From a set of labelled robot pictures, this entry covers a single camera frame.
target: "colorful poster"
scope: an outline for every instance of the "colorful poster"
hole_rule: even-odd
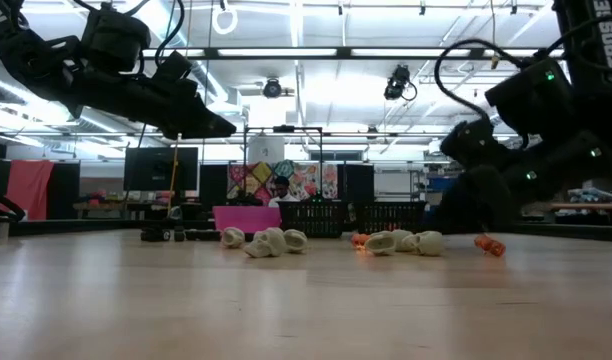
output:
[[[324,164],[323,187],[319,186],[319,164],[299,164],[290,160],[276,164],[249,164],[248,171],[243,165],[231,165],[228,171],[228,198],[237,196],[237,191],[244,186],[246,173],[246,192],[268,204],[273,194],[273,181],[277,176],[285,176],[290,181],[290,193],[298,199],[307,199],[323,190],[328,199],[337,198],[337,165]]]

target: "red curtain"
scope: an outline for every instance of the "red curtain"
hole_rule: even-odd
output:
[[[46,185],[53,171],[50,161],[13,160],[6,197],[27,213],[27,220],[46,220]]]

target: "ceiling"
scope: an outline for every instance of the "ceiling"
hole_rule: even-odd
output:
[[[99,7],[100,3],[86,2],[95,7]],[[516,3],[518,9],[514,15],[511,14],[513,3]],[[120,11],[134,4],[136,0],[114,1]],[[238,21],[228,34],[219,34],[213,28],[211,13],[213,16],[219,14],[217,23],[222,27],[229,25],[231,17],[228,13],[220,14],[219,1],[193,0],[185,1],[184,4],[186,18],[182,34],[175,40],[177,47],[446,47],[458,39],[479,37],[493,40],[504,48],[539,48],[559,37],[556,17],[550,9],[552,1],[545,0],[495,0],[493,9],[486,0],[427,0],[423,16],[419,15],[420,1],[415,0],[231,0],[226,5],[237,13]],[[163,37],[162,31],[165,32],[171,6],[169,0],[150,0],[149,5],[137,15],[151,28],[151,48],[157,47]],[[87,11],[71,0],[26,0],[22,12],[28,18],[31,28],[44,39],[81,36],[87,15]],[[174,18],[177,16],[179,12],[175,11]],[[412,102],[384,100],[386,79],[398,64],[409,67],[413,83],[417,85],[419,94]],[[250,110],[243,111],[243,116],[228,117],[239,128],[243,125],[242,118],[248,116],[252,119],[251,113],[254,111],[265,111],[264,116],[256,118],[278,119],[268,113],[279,111],[282,113],[280,122],[301,122],[308,126],[323,126],[331,131],[343,132],[365,131],[369,125],[373,125],[384,132],[443,134],[449,132],[456,122],[473,118],[468,109],[447,99],[433,83],[434,61],[385,58],[296,62],[259,59],[210,60],[202,61],[202,65],[220,89],[242,95],[236,105]],[[147,73],[152,74],[156,67],[149,61],[146,69]],[[445,61],[442,80],[459,96],[486,107],[484,92],[514,72],[510,64],[503,62],[492,70],[489,61]],[[299,87],[303,119],[298,114],[294,97],[281,98],[274,103],[262,99],[260,84],[269,77],[278,78],[282,87]],[[26,104],[22,107],[25,106],[27,110],[17,109],[18,113],[26,113],[30,118],[35,118],[31,125],[20,120],[19,124],[15,122],[17,127],[9,127],[10,131],[19,132],[21,136],[38,131],[63,131],[64,126],[73,127],[71,132],[96,133],[132,133],[141,129],[139,124],[93,109],[85,111],[83,120],[68,122],[68,116],[59,113],[58,105],[33,99],[32,94],[16,83],[0,64],[0,88],[6,86],[6,92],[20,92],[17,95],[21,98],[19,102]],[[207,102],[221,100],[208,98]],[[50,106],[51,112],[47,112],[46,108],[38,111],[38,104]],[[62,116],[65,116],[64,124],[57,121],[57,125],[52,125],[51,120]],[[4,130],[4,125],[0,121],[0,131]],[[496,128],[496,132],[508,134],[511,130],[502,124]],[[127,145],[129,137],[113,144],[99,143],[116,147],[119,150],[116,154],[120,156],[121,146]],[[48,139],[42,136],[29,138],[42,143]],[[73,141],[72,138],[49,138],[51,142]],[[235,146],[241,140],[241,136],[235,137],[230,140],[230,145],[221,140],[209,142]],[[402,144],[428,143],[431,140],[431,137],[416,138],[402,140]],[[367,140],[358,138],[352,141]],[[133,140],[131,144],[134,146],[136,141]],[[168,144],[169,141],[152,136],[147,138],[143,146]]]

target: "computer monitor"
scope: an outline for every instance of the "computer monitor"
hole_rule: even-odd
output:
[[[197,148],[177,149],[173,190],[197,190]],[[128,148],[124,165],[124,190],[170,190],[174,148]]]

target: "pink board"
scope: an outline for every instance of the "pink board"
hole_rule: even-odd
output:
[[[219,231],[236,227],[245,233],[279,227],[282,217],[279,208],[266,206],[214,206],[215,228]]]

